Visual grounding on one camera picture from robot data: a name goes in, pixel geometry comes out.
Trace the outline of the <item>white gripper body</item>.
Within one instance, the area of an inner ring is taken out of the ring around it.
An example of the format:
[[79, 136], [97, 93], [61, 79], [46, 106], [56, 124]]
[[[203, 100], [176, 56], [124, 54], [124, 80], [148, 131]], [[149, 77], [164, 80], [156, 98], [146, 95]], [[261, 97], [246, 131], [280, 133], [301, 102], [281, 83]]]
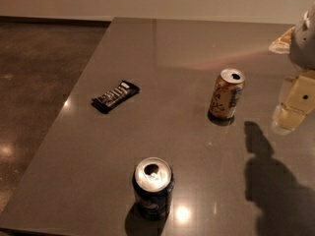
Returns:
[[315, 70], [315, 5], [295, 25], [289, 56], [291, 62], [300, 68]]

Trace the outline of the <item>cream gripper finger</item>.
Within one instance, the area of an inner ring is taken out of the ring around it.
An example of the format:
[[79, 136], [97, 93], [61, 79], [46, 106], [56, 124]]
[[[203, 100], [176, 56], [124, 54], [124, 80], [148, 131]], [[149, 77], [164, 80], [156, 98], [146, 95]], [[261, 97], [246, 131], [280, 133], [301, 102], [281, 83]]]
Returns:
[[273, 131], [279, 135], [293, 132], [314, 108], [315, 71], [287, 77], [283, 81], [279, 104], [273, 115]]
[[276, 54], [289, 54], [292, 35], [294, 33], [294, 30], [295, 30], [295, 27], [288, 29], [280, 37], [274, 40], [270, 44], [269, 50]]

